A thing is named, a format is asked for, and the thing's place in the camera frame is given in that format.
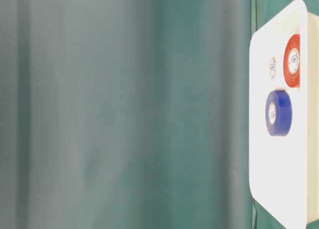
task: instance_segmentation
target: tape roll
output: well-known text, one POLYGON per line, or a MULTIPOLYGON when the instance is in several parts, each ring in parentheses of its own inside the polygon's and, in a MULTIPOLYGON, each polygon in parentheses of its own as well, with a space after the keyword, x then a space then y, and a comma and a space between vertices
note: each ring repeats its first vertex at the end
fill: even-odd
POLYGON ((284 54, 284 76, 290 87, 299 87, 300 82, 300 35, 293 35, 284 54))
POLYGON ((292 122, 292 107, 286 91, 271 91, 265 109, 266 126, 271 136, 288 134, 292 122))

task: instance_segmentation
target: green curtain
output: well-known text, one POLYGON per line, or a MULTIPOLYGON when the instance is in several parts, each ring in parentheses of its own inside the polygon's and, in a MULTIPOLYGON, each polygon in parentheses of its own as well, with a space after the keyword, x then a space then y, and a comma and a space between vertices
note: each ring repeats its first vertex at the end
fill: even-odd
POLYGON ((0 227, 247 229, 250 0, 0 0, 0 227))
MULTIPOLYGON (((251 0, 251 33, 253 34, 293 0, 251 0)), ((319 15, 319 0, 303 0, 308 11, 319 15)), ((253 204, 253 226, 255 229, 284 228, 258 202, 253 204)), ((307 229, 318 229, 319 221, 309 224, 307 229)))

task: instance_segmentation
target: red electrical tape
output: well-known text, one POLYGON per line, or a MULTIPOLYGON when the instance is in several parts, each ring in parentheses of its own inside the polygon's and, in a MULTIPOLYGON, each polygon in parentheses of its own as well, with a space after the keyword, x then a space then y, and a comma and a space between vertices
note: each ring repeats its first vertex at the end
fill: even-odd
POLYGON ((290 87, 299 87, 300 83, 300 35, 293 35, 284 54, 284 76, 290 87))

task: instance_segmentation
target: blue electrical tape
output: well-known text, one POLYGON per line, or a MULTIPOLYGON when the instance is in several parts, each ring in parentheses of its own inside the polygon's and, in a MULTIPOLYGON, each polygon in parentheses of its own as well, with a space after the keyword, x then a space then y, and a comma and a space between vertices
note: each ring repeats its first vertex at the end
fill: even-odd
POLYGON ((292 121, 290 97, 286 91, 271 91, 266 102, 266 125, 271 136, 288 134, 292 121))

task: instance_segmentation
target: white plastic container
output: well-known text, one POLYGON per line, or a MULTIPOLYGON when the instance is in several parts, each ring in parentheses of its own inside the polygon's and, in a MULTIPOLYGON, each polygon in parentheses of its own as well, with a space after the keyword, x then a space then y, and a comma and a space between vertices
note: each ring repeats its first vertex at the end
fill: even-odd
POLYGON ((249 64, 252 196, 287 229, 305 229, 319 220, 319 17, 302 0, 293 1, 253 35, 249 64), (300 35, 298 87, 287 85, 283 70, 285 47, 294 34, 300 35), (267 131, 266 99, 274 90, 290 96, 286 136, 267 131))

